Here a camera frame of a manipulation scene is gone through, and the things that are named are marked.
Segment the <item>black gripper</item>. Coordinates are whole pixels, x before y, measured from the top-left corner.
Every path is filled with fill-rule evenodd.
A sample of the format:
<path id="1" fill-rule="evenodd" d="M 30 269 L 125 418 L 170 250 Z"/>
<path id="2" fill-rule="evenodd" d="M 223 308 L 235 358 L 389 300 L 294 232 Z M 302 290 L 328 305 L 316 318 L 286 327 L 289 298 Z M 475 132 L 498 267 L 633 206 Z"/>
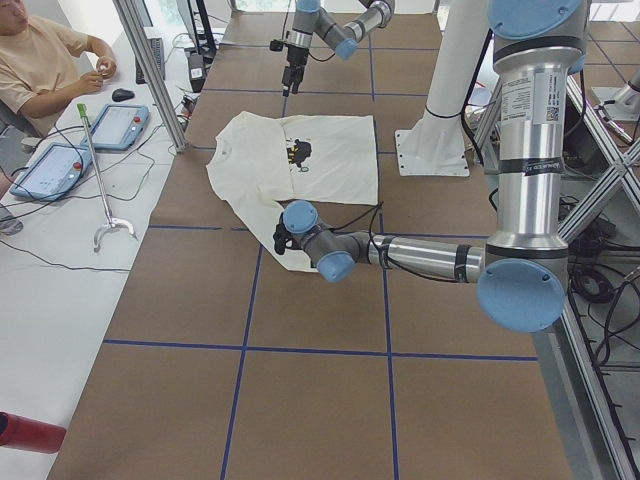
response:
<path id="1" fill-rule="evenodd" d="M 303 81 L 304 72 L 309 57 L 309 50 L 294 45 L 287 46 L 287 62 L 284 68 L 282 85 L 283 95 L 296 95 Z"/>

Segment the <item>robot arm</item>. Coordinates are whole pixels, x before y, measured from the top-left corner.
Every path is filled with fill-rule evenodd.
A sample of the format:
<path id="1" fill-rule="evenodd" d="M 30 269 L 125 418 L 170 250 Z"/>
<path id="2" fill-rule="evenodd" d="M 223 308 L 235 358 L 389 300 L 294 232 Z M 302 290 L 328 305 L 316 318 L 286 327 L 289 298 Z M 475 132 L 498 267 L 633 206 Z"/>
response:
<path id="1" fill-rule="evenodd" d="M 314 35 L 317 35 L 339 58 L 348 60 L 363 38 L 376 28 L 385 28 L 395 12 L 395 2 L 392 0 L 361 1 L 361 4 L 365 7 L 365 11 L 341 26 L 321 6 L 320 1 L 296 2 L 292 28 L 281 40 L 287 49 L 288 62 L 282 77 L 284 97 L 298 93 Z"/>
<path id="2" fill-rule="evenodd" d="M 303 251 L 330 282 L 359 263 L 445 283 L 472 283 L 485 314 L 504 328 L 536 332 L 563 312 L 568 245 L 558 231 L 564 171 L 566 88 L 586 54 L 586 1 L 458 2 L 444 36 L 422 119 L 399 132 L 397 155 L 407 175 L 435 175 L 458 146 L 478 68 L 463 66 L 450 99 L 444 85 L 468 55 L 493 57 L 497 106 L 497 228 L 481 247 L 371 231 L 348 233 L 323 222 L 306 201 L 290 203 L 274 233 L 278 254 Z"/>

